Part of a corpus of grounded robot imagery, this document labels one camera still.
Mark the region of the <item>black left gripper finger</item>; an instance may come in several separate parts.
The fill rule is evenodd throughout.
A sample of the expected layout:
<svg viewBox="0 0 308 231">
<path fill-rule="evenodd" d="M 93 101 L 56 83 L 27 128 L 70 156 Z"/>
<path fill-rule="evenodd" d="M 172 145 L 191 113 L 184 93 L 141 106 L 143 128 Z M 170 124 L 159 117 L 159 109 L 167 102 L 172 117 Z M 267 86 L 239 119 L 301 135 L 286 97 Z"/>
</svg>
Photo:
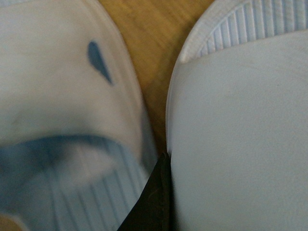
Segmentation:
<svg viewBox="0 0 308 231">
<path fill-rule="evenodd" d="M 173 225 L 173 185 L 168 154 L 161 154 L 119 231 L 170 231 Z"/>
</svg>

